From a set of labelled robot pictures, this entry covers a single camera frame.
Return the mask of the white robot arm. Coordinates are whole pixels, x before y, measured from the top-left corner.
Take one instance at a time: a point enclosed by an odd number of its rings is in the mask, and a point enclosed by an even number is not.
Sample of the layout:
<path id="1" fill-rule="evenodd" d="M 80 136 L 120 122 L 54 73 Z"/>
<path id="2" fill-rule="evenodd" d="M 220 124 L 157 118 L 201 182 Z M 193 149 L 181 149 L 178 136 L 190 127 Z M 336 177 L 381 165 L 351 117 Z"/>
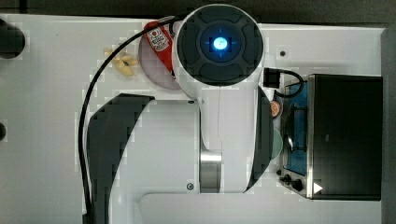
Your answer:
<path id="1" fill-rule="evenodd" d="M 91 206 L 84 224 L 143 224 L 150 194 L 244 193 L 271 160 L 264 38 L 223 4 L 181 19 L 172 46 L 179 96 L 121 93 L 90 118 Z"/>

